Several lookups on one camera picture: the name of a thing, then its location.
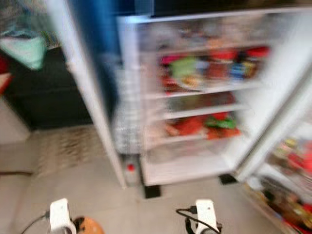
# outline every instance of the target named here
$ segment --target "food container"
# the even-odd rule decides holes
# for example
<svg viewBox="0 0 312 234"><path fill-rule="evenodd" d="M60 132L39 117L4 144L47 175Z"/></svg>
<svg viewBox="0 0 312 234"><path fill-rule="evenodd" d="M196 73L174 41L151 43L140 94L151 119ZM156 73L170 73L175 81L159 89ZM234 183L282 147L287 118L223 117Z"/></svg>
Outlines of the food container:
<svg viewBox="0 0 312 234"><path fill-rule="evenodd" d="M281 142L271 153L269 163L281 168L285 168L287 158L297 147L297 141L289 138Z"/></svg>
<svg viewBox="0 0 312 234"><path fill-rule="evenodd" d="M197 59L195 67L196 71L202 76L204 76L207 73L209 67L208 56L200 56Z"/></svg>
<svg viewBox="0 0 312 234"><path fill-rule="evenodd" d="M210 49L220 48L223 45L222 27L220 18L206 19L202 31L207 36L207 47Z"/></svg>
<svg viewBox="0 0 312 234"><path fill-rule="evenodd" d="M261 67L263 67L266 58L270 53L267 46L257 47L246 51L246 60L243 62L245 66L245 78L253 78Z"/></svg>
<svg viewBox="0 0 312 234"><path fill-rule="evenodd" d="M302 180L304 186L312 191L312 141L306 144L306 152L304 154Z"/></svg>
<svg viewBox="0 0 312 234"><path fill-rule="evenodd" d="M222 18L222 37L226 43L241 43L249 37L250 16L229 16Z"/></svg>
<svg viewBox="0 0 312 234"><path fill-rule="evenodd" d="M177 61L179 59L182 59L182 55L169 55L169 56L163 56L160 59L160 78L161 83L164 87L165 92L175 92L178 90L178 85L176 83L176 80L172 78L172 70L170 67L170 63Z"/></svg>
<svg viewBox="0 0 312 234"><path fill-rule="evenodd" d="M232 81L242 81L244 79L246 68L243 65L243 61L245 59L245 51L240 51L231 66L230 77Z"/></svg>
<svg viewBox="0 0 312 234"><path fill-rule="evenodd" d="M210 54L211 61L207 71L207 78L211 80L227 80L229 78L229 69L235 56L235 50L212 52Z"/></svg>

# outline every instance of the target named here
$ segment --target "cable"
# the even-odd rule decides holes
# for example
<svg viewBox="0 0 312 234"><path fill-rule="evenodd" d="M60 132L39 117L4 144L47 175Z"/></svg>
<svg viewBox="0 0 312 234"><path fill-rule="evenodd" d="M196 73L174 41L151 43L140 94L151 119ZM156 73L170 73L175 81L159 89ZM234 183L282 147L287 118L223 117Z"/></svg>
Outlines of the cable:
<svg viewBox="0 0 312 234"><path fill-rule="evenodd" d="M32 176L32 172L23 172L23 171L12 171L12 172L0 172L0 176L15 176L15 175L21 175L21 176Z"/></svg>
<svg viewBox="0 0 312 234"><path fill-rule="evenodd" d="M48 219L50 217L50 211L47 211L45 214L41 215L40 217L36 218L35 220L33 220L30 224L28 224L28 226L20 233L20 234L24 234L31 226L33 226L36 222L42 220L43 218Z"/></svg>
<svg viewBox="0 0 312 234"><path fill-rule="evenodd" d="M198 222L198 223L201 223L201 224L207 226L208 228L210 228L211 230L213 230L213 231L214 231L215 233L217 233L217 234L221 234L221 232L219 232L218 230L216 230L214 227L210 226L209 224L207 224L207 223L205 223L205 222L203 222L203 221L200 221L199 219L193 218L192 216L189 216L189 215L187 215L187 214L184 214L184 213L182 213L181 211L188 211L188 212L191 212L191 209L176 209L175 212L177 212L177 213L178 213L179 215L181 215L181 216L184 216L184 217L189 218L189 219L191 219L191 220L193 220L193 221L195 221L195 222Z"/></svg>

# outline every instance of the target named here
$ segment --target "refrigerator shelf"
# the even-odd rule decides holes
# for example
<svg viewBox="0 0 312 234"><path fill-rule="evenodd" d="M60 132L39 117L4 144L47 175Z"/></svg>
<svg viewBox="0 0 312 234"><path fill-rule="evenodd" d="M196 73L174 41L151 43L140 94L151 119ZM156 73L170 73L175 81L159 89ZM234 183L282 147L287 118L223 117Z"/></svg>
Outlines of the refrigerator shelf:
<svg viewBox="0 0 312 234"><path fill-rule="evenodd" d="M197 46L182 49L163 49L157 52L159 56L171 55L171 54L183 54L183 53L196 53L196 52L207 52L209 50L219 50L219 49L229 49L229 48L248 48L254 46L271 46L277 40L274 39L264 39L264 40L251 40L243 42L231 42L223 43L220 46Z"/></svg>
<svg viewBox="0 0 312 234"><path fill-rule="evenodd" d="M162 163L153 163L148 157L150 155L141 157L144 184L147 186L215 176L233 170L221 155L209 151L205 155L177 156Z"/></svg>
<svg viewBox="0 0 312 234"><path fill-rule="evenodd" d="M245 80L242 82L231 82L231 81L220 81L216 83L208 84L206 88L202 91L189 91L189 92L172 92L172 93L154 93L147 94L147 100L155 100L160 98L176 98L176 97L185 97L193 95L202 95L202 94L213 94L221 93L226 91L235 91L243 89L253 89L262 87L263 83L258 79Z"/></svg>
<svg viewBox="0 0 312 234"><path fill-rule="evenodd" d="M300 175L285 175L277 167L268 163L263 164L259 170L259 174L278 180L287 188L300 194L305 202L312 202L312 191L305 187Z"/></svg>
<svg viewBox="0 0 312 234"><path fill-rule="evenodd" d="M240 127L238 127L238 129L240 130L239 135L207 140L207 134L204 133L203 131L197 134L191 134L187 136L168 136L162 128L148 127L144 133L145 150L150 150L162 145L170 145L179 142L198 141L198 140L206 140L207 142L218 142L247 135L246 131L242 130Z"/></svg>
<svg viewBox="0 0 312 234"><path fill-rule="evenodd" d="M191 116L202 116L202 115L209 115L213 113L246 110L248 108L249 107L246 104L233 103L233 104L205 107L205 108L200 108L200 109L195 109L195 110L164 113L163 115L161 115L160 119L175 119L175 118L183 118L183 117L191 117Z"/></svg>
<svg viewBox="0 0 312 234"><path fill-rule="evenodd" d="M288 227L281 219L277 217L276 212L271 209L263 200L261 200L256 192L251 191L247 185L241 186L241 193L251 203L251 205L272 222L282 233L292 234L293 229Z"/></svg>

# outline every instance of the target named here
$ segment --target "refrigerator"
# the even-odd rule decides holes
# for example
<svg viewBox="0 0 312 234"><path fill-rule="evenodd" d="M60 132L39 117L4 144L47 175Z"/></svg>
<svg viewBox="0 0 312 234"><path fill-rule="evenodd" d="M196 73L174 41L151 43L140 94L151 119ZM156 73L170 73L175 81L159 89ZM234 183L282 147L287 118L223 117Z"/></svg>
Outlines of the refrigerator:
<svg viewBox="0 0 312 234"><path fill-rule="evenodd" d="M67 62L124 188L127 184L121 154L139 158L145 186L221 174L232 174L244 182L265 165L268 152L281 141L290 125L301 118L311 100L309 7L120 17L118 35L123 66L116 79L122 80L119 91L128 95L119 104L124 102L131 116L126 120L130 136L124 139L127 147L119 149L116 142L120 139L113 136L114 127L108 120L95 65L80 36L72 6L67 1L57 4L50 1L48 6ZM201 30L211 35L203 35ZM230 33L220 38L225 31ZM265 56L257 57L259 50ZM216 55L220 51L226 51L227 55L229 51L231 55L235 53L235 58ZM244 58L250 55L249 62L256 68L248 78L231 73L235 72L235 64L241 67L238 60L242 54ZM198 62L199 58L206 63ZM175 65L168 66L170 61ZM218 68L222 65L227 73L209 82L202 80L202 76L199 80L191 77L191 82L187 77L162 79L169 68L171 73L183 70L189 74L193 69L190 63L200 64L205 73L212 64ZM192 80L195 88L190 87ZM231 128L235 125L235 132L220 132L218 127L215 133L212 123L206 124L208 118L219 118L220 113L226 115ZM188 118L193 121L191 129L173 134L172 127L187 125L178 122ZM204 130L195 131L198 120L205 125ZM228 127L229 123L218 124Z"/></svg>
<svg viewBox="0 0 312 234"><path fill-rule="evenodd" d="M131 87L139 87L136 99L140 107L137 110L141 137L139 153L145 185L163 185L239 172L244 161L253 157L252 149L263 140L276 114L284 108L290 97L295 96L296 88L311 64L312 47L309 40L312 34L308 29L310 10L270 9L119 19L125 73L132 82ZM261 15L268 17L267 21L253 24ZM218 34L224 28L213 32L216 24L227 24L237 19L241 20L243 27L249 27L246 38L236 35L238 32L233 29L235 22L230 22L229 27L233 31L229 40L215 42L213 40L217 36L214 36L208 39L210 44L200 44L198 41L191 44L187 41L192 37L187 35L189 31L203 27L211 34ZM263 24L271 26L271 29L260 29ZM252 36L251 28L255 34L258 30L261 36ZM200 84L193 89L181 84L183 78L164 81L164 77L168 76L168 72L164 71L168 69L166 60L175 60L169 65L171 70L178 67L187 74L188 68L183 66L189 66L194 57L197 59L201 55L216 54L216 51L227 53L229 48L246 51L259 47L269 47L270 53L252 78L238 82L231 78L208 83L200 80L195 82L204 83L202 87ZM175 89L174 86L182 86L184 89ZM220 101L227 99L227 95L234 97L235 101ZM215 105L202 105L205 99L218 101ZM224 112L234 116L239 135L207 140L207 133L168 133L168 128L179 125L177 119Z"/></svg>

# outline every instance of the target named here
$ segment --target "tile floor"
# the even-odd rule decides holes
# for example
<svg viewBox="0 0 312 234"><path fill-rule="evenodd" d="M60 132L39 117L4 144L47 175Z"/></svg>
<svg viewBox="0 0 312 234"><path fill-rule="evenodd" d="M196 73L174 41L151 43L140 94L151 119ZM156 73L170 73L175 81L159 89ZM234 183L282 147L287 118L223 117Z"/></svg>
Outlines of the tile floor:
<svg viewBox="0 0 312 234"><path fill-rule="evenodd" d="M0 147L0 169L10 168L9 165L20 167L21 163L33 168L37 157L34 145L30 147L32 153L27 153L23 144ZM237 184L221 186L217 178L208 178L163 186L162 192L160 198L145 200L140 188L123 190L108 159L93 158L75 167L34 176L24 189L12 233L19 233L52 201L63 197L69 200L73 218L79 215L94 218L106 234L186 234L184 218L177 215L175 209L189 207L198 198L214 201L224 234L281 233L252 207ZM9 198L0 194L0 205L5 204L5 199ZM29 229L28 234L44 234L47 229L48 223L44 221Z"/></svg>

